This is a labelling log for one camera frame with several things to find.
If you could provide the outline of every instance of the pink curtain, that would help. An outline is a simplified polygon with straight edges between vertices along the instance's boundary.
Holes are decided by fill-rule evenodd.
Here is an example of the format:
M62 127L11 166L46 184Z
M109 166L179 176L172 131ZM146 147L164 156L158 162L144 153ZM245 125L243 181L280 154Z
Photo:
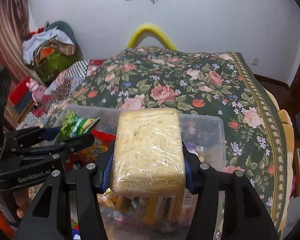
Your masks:
M28 0L0 0L0 66L7 66L12 91L26 76L40 80L23 62L22 43L29 33ZM5 119L16 127L13 106L8 104Z

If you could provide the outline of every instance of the baseboard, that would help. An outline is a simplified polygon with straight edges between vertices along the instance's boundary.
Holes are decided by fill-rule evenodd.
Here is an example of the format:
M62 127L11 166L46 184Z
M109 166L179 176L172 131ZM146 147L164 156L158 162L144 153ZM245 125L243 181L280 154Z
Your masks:
M275 80L273 78L268 78L268 77L264 77L264 76L260 76L260 75L257 75L257 74L254 74L255 78L260 82L268 82L268 83L271 83L271 84L274 84L274 85L277 85L277 86L281 86L281 87L284 87L286 89L289 89L289 86L287 83L284 83L282 81L279 81L279 80Z

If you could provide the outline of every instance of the pink stuffed toy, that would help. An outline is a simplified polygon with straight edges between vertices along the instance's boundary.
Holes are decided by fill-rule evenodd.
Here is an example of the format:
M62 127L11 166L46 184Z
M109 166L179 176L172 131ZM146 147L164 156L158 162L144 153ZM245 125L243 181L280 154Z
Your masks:
M38 106L38 103L42 101L42 97L46 89L32 78L30 78L29 82L26 83L26 86L29 88L30 92L32 92L34 104Z

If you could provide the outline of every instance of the floral bedspread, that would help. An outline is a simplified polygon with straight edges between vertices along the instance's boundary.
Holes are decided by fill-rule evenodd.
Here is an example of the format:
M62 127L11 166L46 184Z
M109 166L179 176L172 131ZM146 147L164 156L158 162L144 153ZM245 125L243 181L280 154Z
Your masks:
M282 218L287 150L277 110L240 53L183 53L157 47L127 49L106 60L70 98L50 111L48 127L67 103L139 109L173 107L219 116L227 172L241 169L276 228ZM189 126L196 133L196 124Z

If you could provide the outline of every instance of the orange sleeve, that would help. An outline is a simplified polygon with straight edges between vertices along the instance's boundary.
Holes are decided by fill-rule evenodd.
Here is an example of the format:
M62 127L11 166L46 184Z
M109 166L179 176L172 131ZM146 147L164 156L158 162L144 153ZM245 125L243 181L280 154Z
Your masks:
M0 212L0 229L9 238L13 239L15 231L10 227L4 215Z

